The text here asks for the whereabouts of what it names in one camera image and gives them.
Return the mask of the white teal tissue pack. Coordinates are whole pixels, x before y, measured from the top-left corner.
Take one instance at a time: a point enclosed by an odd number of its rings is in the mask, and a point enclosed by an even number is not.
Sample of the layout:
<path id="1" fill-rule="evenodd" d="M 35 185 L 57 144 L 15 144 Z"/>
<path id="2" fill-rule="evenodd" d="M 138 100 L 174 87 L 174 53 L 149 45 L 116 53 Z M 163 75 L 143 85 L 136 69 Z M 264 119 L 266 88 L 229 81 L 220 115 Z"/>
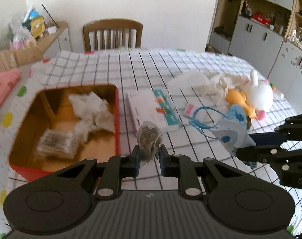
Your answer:
<path id="1" fill-rule="evenodd" d="M 180 121 L 176 109 L 162 89 L 128 92 L 127 99 L 136 130 L 145 121 L 155 124 L 163 133 L 178 130 Z"/>

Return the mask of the white crumpled cloth in tin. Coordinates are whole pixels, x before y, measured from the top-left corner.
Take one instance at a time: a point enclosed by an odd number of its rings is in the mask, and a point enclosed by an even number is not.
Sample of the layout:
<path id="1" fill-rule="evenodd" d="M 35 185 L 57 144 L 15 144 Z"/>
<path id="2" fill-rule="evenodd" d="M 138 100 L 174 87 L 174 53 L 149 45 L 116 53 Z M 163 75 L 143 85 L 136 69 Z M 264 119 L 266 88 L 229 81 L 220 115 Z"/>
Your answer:
<path id="1" fill-rule="evenodd" d="M 70 94 L 68 100 L 80 119 L 74 132 L 82 142 L 87 143 L 89 135 L 100 130 L 115 133 L 114 116 L 105 99 L 91 91 L 89 94 Z"/>

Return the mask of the orange plush toy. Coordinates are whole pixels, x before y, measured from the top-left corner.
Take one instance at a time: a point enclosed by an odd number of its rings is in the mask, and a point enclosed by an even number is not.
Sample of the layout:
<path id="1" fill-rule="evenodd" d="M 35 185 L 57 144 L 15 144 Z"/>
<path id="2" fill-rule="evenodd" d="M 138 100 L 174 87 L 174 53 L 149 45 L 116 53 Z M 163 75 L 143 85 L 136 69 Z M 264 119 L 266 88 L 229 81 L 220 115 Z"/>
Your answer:
<path id="1" fill-rule="evenodd" d="M 246 103 L 246 95 L 243 92 L 231 88 L 226 94 L 226 100 L 231 105 L 240 105 L 250 119 L 257 117 L 255 109 Z"/>

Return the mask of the pink white sachet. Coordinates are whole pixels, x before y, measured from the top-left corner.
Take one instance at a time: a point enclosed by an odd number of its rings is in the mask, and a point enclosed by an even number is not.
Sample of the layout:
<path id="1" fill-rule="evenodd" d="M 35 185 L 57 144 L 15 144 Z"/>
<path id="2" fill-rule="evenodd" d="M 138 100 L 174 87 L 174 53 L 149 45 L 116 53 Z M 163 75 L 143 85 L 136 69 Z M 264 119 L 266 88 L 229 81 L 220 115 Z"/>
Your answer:
<path id="1" fill-rule="evenodd" d="M 193 118 L 193 114 L 195 112 L 195 110 L 197 109 L 197 105 L 192 104 L 192 103 L 188 103 L 183 111 L 183 115 L 186 118 L 192 119 Z"/>

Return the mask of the clear packet of tea bags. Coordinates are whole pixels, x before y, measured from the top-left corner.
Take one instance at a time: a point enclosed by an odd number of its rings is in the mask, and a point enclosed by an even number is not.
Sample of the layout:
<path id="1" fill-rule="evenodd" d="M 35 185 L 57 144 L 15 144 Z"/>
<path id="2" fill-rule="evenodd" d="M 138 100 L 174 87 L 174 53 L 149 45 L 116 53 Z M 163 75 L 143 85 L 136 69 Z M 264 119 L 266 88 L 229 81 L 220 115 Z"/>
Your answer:
<path id="1" fill-rule="evenodd" d="M 79 137 L 72 131 L 47 129 L 38 141 L 36 153 L 44 158 L 72 160 L 75 158 L 79 144 Z"/>

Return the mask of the white plush bunny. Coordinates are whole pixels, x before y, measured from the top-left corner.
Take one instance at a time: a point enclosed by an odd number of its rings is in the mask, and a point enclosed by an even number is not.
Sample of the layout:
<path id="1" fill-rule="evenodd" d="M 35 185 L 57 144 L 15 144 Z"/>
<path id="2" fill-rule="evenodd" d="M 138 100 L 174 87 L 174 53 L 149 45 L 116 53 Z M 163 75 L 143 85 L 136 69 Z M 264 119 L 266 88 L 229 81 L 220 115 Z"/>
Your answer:
<path id="1" fill-rule="evenodd" d="M 269 111 L 274 101 L 274 94 L 269 81 L 259 79 L 255 69 L 251 70 L 250 78 L 251 80 L 243 87 L 246 103 L 256 111 Z"/>

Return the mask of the wooden side cabinet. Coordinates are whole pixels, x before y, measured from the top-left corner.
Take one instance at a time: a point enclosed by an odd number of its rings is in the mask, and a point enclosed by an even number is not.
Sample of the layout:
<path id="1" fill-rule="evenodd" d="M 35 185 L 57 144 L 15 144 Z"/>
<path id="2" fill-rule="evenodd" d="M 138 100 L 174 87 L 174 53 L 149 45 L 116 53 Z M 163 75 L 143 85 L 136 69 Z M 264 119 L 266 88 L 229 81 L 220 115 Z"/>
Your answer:
<path id="1" fill-rule="evenodd" d="M 47 33 L 43 38 L 38 39 L 38 49 L 41 51 L 43 58 L 54 58 L 62 51 L 71 51 L 68 25 L 65 21 L 58 22 L 59 29 L 56 33 L 48 35 Z"/>

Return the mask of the cardboard box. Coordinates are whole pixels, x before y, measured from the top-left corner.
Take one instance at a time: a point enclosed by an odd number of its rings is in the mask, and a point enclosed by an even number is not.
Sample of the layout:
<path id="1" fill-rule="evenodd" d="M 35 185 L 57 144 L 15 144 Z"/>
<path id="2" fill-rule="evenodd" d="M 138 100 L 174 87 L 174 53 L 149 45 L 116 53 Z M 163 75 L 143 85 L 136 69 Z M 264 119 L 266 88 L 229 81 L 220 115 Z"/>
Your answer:
<path id="1" fill-rule="evenodd" d="M 0 73 L 20 66 L 42 61 L 43 54 L 37 47 L 0 51 Z"/>

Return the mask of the mesh tea bag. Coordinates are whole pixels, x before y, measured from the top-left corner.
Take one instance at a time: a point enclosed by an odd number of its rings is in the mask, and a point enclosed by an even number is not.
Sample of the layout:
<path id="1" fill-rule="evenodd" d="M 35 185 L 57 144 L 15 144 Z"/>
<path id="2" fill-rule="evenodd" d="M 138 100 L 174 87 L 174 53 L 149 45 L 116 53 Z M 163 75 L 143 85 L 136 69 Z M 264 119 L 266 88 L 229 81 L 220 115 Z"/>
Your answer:
<path id="1" fill-rule="evenodd" d="M 163 134 L 160 129 L 150 121 L 144 121 L 137 131 L 137 143 L 140 152 L 140 169 L 159 157 L 158 151 L 162 146 Z"/>

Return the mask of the glass fish bowl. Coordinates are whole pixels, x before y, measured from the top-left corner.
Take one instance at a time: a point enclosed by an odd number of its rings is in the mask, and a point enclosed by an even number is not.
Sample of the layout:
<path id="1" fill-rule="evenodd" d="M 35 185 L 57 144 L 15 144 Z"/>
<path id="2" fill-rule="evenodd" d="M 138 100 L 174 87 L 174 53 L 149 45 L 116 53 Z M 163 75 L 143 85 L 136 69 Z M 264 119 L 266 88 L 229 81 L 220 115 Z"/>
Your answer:
<path id="1" fill-rule="evenodd" d="M 0 51 L 7 50 L 13 39 L 13 32 L 9 24 L 0 24 Z"/>

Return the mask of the clear plastic bag with toys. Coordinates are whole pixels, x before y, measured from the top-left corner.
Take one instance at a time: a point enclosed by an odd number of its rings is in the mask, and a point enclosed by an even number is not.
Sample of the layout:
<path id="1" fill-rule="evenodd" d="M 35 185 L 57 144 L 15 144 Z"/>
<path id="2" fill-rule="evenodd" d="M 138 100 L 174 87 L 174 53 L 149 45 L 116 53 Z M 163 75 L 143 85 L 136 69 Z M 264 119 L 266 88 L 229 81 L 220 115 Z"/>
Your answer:
<path id="1" fill-rule="evenodd" d="M 31 48 L 37 45 L 36 39 L 30 31 L 22 25 L 23 16 L 21 13 L 13 15 L 9 22 L 9 27 L 13 33 L 13 38 L 9 45 L 11 50 Z"/>

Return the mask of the red metal tin box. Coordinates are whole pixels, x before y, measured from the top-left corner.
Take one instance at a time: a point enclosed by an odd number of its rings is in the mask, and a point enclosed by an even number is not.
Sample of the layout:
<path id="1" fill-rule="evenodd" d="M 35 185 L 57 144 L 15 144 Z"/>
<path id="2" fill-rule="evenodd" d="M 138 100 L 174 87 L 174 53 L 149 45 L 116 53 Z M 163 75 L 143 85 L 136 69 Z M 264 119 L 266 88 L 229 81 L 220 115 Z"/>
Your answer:
<path id="1" fill-rule="evenodd" d="M 57 157 L 38 157 L 36 146 L 47 129 L 72 131 L 79 121 L 74 114 L 68 96 L 94 92 L 109 104 L 114 117 L 115 132 L 105 130 L 90 134 L 88 142 L 81 144 L 72 160 Z M 34 95 L 30 107 L 21 120 L 21 125 L 9 153 L 9 166 L 27 181 L 61 170 L 86 158 L 105 162 L 120 153 L 120 117 L 118 88 L 115 85 L 99 84 L 61 87 L 41 90 Z"/>

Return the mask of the white checkered tablecloth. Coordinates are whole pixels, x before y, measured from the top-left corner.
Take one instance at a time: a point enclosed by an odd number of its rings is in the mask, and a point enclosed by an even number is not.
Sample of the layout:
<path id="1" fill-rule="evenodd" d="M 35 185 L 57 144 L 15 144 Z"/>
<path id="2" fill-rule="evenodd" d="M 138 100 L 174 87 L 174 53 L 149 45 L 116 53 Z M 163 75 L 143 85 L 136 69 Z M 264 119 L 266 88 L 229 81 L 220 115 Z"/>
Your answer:
<path id="1" fill-rule="evenodd" d="M 144 89 L 160 88 L 166 92 L 168 82 L 186 71 L 201 71 L 208 75 L 236 74 L 249 76 L 253 67 L 243 59 L 214 53 L 193 53 L 166 50 L 102 51 L 85 55 L 63 51 L 49 62 L 32 66 L 28 78 L 23 77 L 0 110 L 0 238 L 10 231 L 4 217 L 2 205 L 6 195 L 16 187 L 26 184 L 26 179 L 11 170 L 8 165 L 9 149 L 20 121 L 32 101 L 33 95 L 42 88 L 69 87 L 84 84 L 114 84 L 118 88 L 120 110 L 120 151 L 129 153 L 136 144 L 135 128 L 131 116 L 127 93 Z M 213 157 L 251 175 L 279 185 L 279 178 L 269 165 L 257 164 L 252 170 L 224 149 L 218 140 L 211 140 L 190 126 L 183 116 L 187 103 L 209 106 L 227 111 L 226 102 L 218 102 L 213 93 L 186 87 L 182 90 L 169 85 L 172 101 L 179 111 L 180 127 L 175 132 L 164 134 L 163 143 L 169 153 L 185 153 L 193 161 Z M 252 133 L 270 132 L 284 123 L 288 117 L 299 113 L 285 99 L 275 97 L 270 111 L 263 121 L 252 121 Z M 174 189 L 173 178 L 160 178 L 158 161 L 145 166 L 139 177 L 126 179 L 127 189 Z M 289 231 L 293 235 L 302 233 L 302 190 L 283 187 L 295 201 L 295 213 Z"/>

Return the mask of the grey wooden wall cabinet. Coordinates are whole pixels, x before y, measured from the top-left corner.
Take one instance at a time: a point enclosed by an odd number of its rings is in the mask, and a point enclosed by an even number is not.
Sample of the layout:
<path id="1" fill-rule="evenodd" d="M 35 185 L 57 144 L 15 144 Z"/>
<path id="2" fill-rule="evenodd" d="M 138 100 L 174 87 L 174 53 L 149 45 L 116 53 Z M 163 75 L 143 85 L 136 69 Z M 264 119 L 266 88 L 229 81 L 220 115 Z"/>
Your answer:
<path id="1" fill-rule="evenodd" d="M 302 113 L 302 0 L 217 0 L 208 44 L 254 66 Z"/>

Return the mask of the pink folded cloth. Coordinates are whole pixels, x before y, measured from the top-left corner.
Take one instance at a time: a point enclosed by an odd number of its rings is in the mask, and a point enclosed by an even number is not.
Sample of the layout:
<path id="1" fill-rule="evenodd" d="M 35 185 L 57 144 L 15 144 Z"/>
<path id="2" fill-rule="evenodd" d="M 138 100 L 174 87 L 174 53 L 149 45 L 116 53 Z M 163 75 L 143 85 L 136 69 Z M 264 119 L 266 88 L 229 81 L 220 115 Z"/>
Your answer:
<path id="1" fill-rule="evenodd" d="M 0 73 L 0 108 L 11 90 L 19 82 L 21 75 L 18 68 L 12 68 L 9 71 Z"/>

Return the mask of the white translucent plastic bag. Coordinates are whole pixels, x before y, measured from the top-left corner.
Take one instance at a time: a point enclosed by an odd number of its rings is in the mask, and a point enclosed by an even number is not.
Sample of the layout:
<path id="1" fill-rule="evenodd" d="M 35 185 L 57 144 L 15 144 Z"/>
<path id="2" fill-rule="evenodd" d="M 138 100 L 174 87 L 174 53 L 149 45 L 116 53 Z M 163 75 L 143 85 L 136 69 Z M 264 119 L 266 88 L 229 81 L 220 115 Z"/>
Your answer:
<path id="1" fill-rule="evenodd" d="M 205 85 L 210 85 L 210 80 L 203 72 L 187 71 L 170 80 L 167 85 L 167 91 L 172 94 L 175 90 L 182 88 L 197 88 Z"/>

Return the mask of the brown wooden chair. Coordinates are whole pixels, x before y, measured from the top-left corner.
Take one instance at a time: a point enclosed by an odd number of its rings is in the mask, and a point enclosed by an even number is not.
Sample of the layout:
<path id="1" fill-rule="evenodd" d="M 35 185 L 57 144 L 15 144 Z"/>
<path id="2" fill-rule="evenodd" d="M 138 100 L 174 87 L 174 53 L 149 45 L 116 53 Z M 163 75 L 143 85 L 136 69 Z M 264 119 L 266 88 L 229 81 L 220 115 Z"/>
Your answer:
<path id="1" fill-rule="evenodd" d="M 140 48 L 143 24 L 124 18 L 86 23 L 82 28 L 84 51 Z"/>

